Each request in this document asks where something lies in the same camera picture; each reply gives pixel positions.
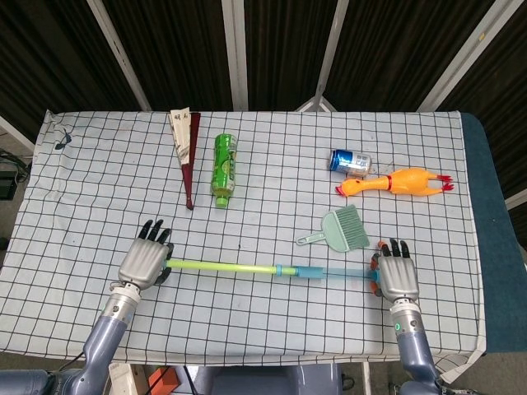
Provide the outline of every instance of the orange object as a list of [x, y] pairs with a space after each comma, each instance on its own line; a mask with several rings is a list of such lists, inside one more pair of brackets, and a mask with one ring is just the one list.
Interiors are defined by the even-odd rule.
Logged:
[[370, 261], [371, 270], [376, 270], [379, 267], [379, 262], [377, 261], [378, 258], [379, 258], [378, 253], [376, 253], [373, 257], [371, 257], [371, 261]]
[[379, 286], [377, 285], [377, 283], [375, 281], [370, 281], [370, 291], [373, 295], [375, 296], [381, 296], [381, 291], [380, 291], [380, 288]]
[[[442, 188], [428, 188], [428, 180], [439, 179], [443, 183]], [[449, 175], [433, 174], [425, 169], [397, 170], [390, 175], [383, 175], [378, 179], [347, 179], [341, 186], [336, 187], [337, 192], [343, 196], [355, 195], [367, 189], [380, 189], [391, 193], [405, 193], [416, 196], [427, 196], [444, 191], [451, 191], [454, 185], [450, 184], [452, 178]]]
[[168, 395], [180, 385], [178, 376], [175, 374], [175, 369], [171, 366], [159, 368], [152, 373], [148, 378], [148, 385], [152, 386], [160, 377], [161, 380], [159, 380], [151, 390], [152, 395]]

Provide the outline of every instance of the yellow rubber chicken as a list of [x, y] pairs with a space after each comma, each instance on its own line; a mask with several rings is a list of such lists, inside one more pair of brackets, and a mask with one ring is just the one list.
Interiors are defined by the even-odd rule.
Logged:
[[[428, 180], [430, 179], [439, 179], [445, 184], [442, 188], [428, 188]], [[438, 175], [425, 169], [410, 168], [397, 170], [378, 179], [347, 179], [336, 189], [343, 196], [352, 196], [367, 189], [386, 190], [395, 194], [404, 193], [426, 196], [451, 191], [454, 189], [454, 185], [450, 184], [451, 182], [452, 178], [449, 175]]]

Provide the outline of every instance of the black curtain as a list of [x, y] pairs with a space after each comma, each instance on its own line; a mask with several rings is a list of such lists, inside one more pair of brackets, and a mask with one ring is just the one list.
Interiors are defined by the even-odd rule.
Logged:
[[251, 110], [291, 111], [313, 95], [336, 0], [245, 0]]
[[35, 141], [46, 109], [139, 107], [86, 1], [2, 1], [0, 114]]
[[482, 122], [505, 198], [527, 188], [527, 2], [441, 105]]
[[415, 111], [490, 0], [352, 0], [324, 97], [342, 111]]
[[232, 109], [220, 0], [105, 6], [152, 109]]

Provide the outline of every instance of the soda can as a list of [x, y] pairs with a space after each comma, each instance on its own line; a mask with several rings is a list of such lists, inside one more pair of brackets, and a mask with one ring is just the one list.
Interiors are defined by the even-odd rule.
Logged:
[[334, 150], [331, 152], [329, 169], [357, 177], [365, 177], [370, 173], [371, 157], [360, 152]]

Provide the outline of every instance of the table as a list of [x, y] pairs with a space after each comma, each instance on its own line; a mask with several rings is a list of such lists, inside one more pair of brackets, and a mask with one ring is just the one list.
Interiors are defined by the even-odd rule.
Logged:
[[[72, 141], [57, 150], [66, 132]], [[213, 208], [209, 191], [220, 132], [239, 138], [237, 186], [226, 211]], [[456, 188], [432, 197], [370, 191], [346, 200], [334, 192], [343, 175], [327, 171], [332, 148], [372, 154], [373, 175], [427, 167], [452, 175]], [[194, 211], [182, 188], [166, 113], [47, 113], [0, 275], [0, 347], [78, 354], [138, 226], [157, 217], [174, 230], [176, 258], [229, 263], [362, 268], [378, 239], [406, 239], [438, 369], [452, 380], [485, 350], [459, 113], [202, 113]], [[341, 254], [293, 243], [346, 204], [359, 209], [369, 248]], [[207, 365], [396, 360], [388, 308], [363, 281], [176, 272], [142, 293], [116, 358]]]
[[481, 123], [462, 114], [485, 290], [487, 351], [527, 351], [527, 272]]

